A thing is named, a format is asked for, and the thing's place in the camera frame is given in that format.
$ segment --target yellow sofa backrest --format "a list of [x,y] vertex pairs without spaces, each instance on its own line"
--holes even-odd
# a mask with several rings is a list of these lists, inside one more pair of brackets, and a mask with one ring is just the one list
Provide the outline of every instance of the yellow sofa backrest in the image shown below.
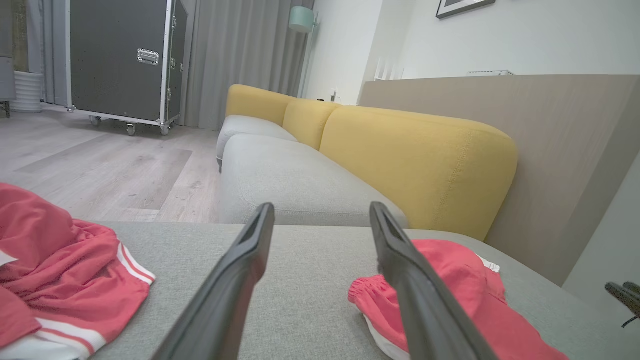
[[329,115],[341,107],[334,102],[296,99],[289,103],[282,127],[297,141],[320,149],[320,140]]
[[269,120],[280,126],[290,102],[296,100],[287,96],[246,85],[231,85],[227,94],[225,116],[244,115]]
[[479,122],[343,106],[320,152],[398,205],[414,229],[484,241],[515,175],[512,139]]

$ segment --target sofa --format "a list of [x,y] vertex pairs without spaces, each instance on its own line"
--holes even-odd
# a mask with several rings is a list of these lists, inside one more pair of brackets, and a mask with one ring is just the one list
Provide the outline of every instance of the sofa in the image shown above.
[[484,240],[511,186],[512,139],[478,122],[228,93],[220,131],[218,220],[243,224],[264,202],[279,225],[369,226],[380,201],[404,228]]

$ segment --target wooden floor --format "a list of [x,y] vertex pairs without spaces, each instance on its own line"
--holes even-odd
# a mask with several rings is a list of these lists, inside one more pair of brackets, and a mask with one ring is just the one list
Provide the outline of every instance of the wooden floor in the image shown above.
[[83,220],[216,222],[218,133],[88,117],[47,106],[0,119],[0,182],[32,192]]

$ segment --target gray fabric upholstery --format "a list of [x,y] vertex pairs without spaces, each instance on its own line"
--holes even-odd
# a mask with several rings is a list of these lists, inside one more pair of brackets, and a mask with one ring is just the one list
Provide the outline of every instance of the gray fabric upholstery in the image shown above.
[[236,134],[264,135],[297,142],[292,134],[289,134],[288,131],[278,124],[274,124],[268,120],[243,115],[229,115],[225,119],[225,123],[222,125],[222,129],[220,129],[220,134],[218,135],[216,157],[219,160],[224,159],[225,146],[231,136]]
[[369,226],[369,204],[380,201],[408,227],[393,202],[302,143],[235,135],[227,142],[218,189],[222,224],[244,224],[260,204],[272,202],[280,225]]
[[[92,359],[148,359],[242,226],[104,224],[157,280],[124,332]],[[509,305],[570,359],[637,359],[640,334],[633,326],[621,329],[494,248],[451,233],[407,234],[455,241],[500,265]],[[266,273],[249,306],[239,358],[387,359],[362,315],[347,301],[352,281],[376,273],[376,258],[370,229],[276,226]]]

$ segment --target metal handle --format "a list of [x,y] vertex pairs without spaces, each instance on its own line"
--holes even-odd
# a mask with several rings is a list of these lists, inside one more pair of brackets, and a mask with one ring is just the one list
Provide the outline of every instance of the metal handle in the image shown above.
[[145,50],[145,49],[138,49],[138,62],[157,66],[159,60],[160,60],[160,54],[158,54],[157,52],[151,51],[151,50]]

